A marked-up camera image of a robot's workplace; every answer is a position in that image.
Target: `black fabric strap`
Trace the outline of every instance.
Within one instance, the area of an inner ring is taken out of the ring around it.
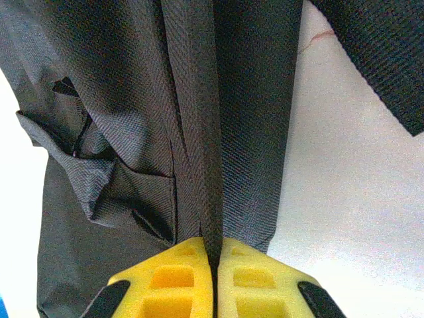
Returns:
[[[424,131],[424,2],[312,0],[399,122]]]

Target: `white background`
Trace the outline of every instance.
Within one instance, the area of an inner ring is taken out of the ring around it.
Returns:
[[[299,48],[330,26],[305,3]],[[0,74],[0,293],[35,318],[47,153]],[[298,56],[278,228],[269,255],[317,278],[348,317],[424,317],[424,134],[412,138],[334,36]]]

